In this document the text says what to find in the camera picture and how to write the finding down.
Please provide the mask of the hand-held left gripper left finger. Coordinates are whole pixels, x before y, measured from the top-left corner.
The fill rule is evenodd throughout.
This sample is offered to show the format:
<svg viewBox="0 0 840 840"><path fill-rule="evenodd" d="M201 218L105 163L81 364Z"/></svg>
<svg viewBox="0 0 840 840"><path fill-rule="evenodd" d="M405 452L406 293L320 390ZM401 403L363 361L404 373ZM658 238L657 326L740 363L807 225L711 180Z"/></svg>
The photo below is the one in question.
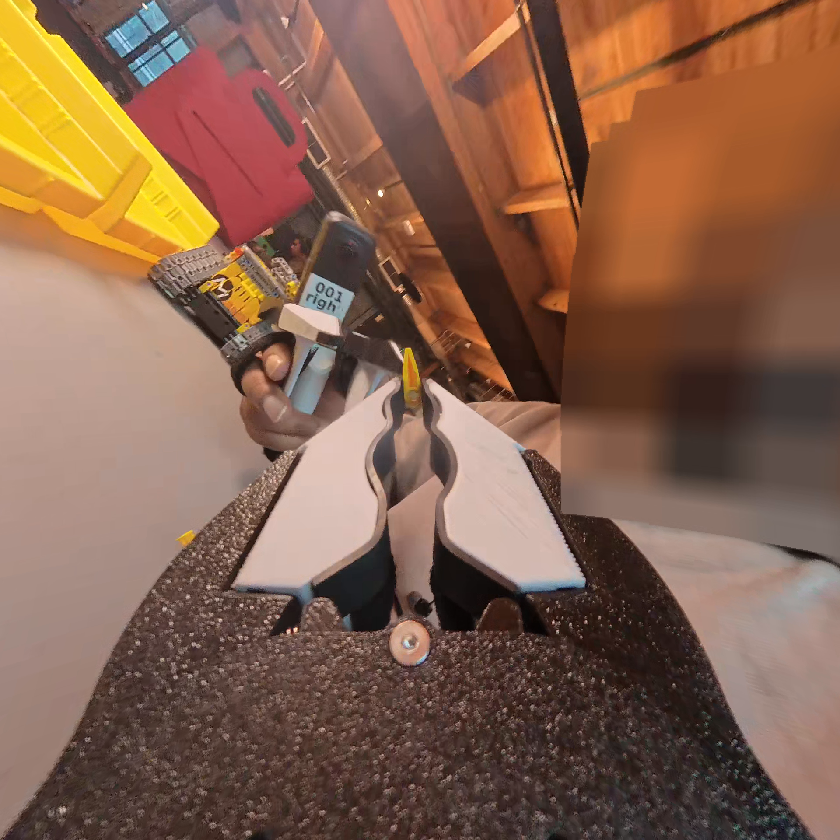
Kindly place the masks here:
<svg viewBox="0 0 840 840"><path fill-rule="evenodd" d="M391 379L295 455L232 581L237 592L329 599L345 624L388 624L387 525L403 385Z"/></svg>

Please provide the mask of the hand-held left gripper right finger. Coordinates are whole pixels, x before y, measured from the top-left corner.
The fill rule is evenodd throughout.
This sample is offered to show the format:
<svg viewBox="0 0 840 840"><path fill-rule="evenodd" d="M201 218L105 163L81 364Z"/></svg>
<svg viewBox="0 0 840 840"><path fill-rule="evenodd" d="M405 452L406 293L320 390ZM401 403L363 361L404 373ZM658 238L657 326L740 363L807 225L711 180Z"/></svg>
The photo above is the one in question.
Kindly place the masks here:
<svg viewBox="0 0 840 840"><path fill-rule="evenodd" d="M441 385L424 385L436 500L430 587L441 624L478 624L508 599L536 624L531 595L578 592L586 579L526 460L526 450Z"/></svg>

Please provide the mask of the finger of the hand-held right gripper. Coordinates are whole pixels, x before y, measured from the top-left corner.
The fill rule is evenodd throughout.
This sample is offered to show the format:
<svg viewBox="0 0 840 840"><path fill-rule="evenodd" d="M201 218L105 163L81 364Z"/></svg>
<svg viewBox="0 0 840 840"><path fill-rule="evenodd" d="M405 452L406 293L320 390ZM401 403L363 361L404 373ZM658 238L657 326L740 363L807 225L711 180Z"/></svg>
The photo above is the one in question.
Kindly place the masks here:
<svg viewBox="0 0 840 840"><path fill-rule="evenodd" d="M295 338L283 391L297 412L311 415L334 366L342 339L340 320L324 311L288 303L280 311L279 328Z"/></svg>

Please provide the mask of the paned window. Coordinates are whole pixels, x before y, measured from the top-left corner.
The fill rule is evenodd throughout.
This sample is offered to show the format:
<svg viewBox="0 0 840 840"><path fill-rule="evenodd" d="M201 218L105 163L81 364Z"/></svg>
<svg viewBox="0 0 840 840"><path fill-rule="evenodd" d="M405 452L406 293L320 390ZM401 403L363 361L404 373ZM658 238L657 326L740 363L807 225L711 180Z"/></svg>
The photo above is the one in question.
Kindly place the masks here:
<svg viewBox="0 0 840 840"><path fill-rule="evenodd" d="M197 48L189 29L176 20L173 3L166 1L141 2L123 21L111 26L103 38L142 88L157 81Z"/></svg>

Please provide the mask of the person's torso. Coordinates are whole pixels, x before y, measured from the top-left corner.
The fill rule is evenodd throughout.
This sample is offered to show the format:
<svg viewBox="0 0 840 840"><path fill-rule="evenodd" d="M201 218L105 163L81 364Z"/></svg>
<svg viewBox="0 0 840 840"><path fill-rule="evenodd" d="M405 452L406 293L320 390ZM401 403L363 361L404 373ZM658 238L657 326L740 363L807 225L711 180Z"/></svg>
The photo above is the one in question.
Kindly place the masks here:
<svg viewBox="0 0 840 840"><path fill-rule="evenodd" d="M749 745L815 838L839 838L839 569L822 555L615 525L680 604Z"/></svg>

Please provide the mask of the yellow toy robot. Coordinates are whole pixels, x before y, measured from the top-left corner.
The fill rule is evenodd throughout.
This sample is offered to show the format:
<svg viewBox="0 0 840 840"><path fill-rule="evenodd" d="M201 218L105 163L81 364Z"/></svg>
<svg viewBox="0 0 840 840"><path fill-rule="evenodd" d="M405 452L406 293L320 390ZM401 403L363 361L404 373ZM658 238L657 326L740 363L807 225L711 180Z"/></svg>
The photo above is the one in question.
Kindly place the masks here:
<svg viewBox="0 0 840 840"><path fill-rule="evenodd" d="M152 265L148 279L232 367L268 346L279 311L300 286L284 259L266 264L246 245L226 254L205 245L168 255Z"/></svg>

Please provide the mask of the yellow plastic bin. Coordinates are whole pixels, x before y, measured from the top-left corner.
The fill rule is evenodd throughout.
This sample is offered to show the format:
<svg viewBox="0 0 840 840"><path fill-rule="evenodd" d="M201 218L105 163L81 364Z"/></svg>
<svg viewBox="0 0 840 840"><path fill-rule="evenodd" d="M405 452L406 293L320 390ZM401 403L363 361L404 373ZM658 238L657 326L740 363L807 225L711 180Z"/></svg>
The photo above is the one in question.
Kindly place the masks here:
<svg viewBox="0 0 840 840"><path fill-rule="evenodd" d="M151 166L118 132L113 161L34 78L2 86L2 203L46 215L63 233L150 261L112 230Z"/></svg>
<svg viewBox="0 0 840 840"><path fill-rule="evenodd" d="M29 1L1 2L1 201L2 86L27 77L51 93L113 161L119 161L121 132L150 164L130 209L112 230L116 237L145 251L150 264L212 239L216 219L74 50L43 28Z"/></svg>

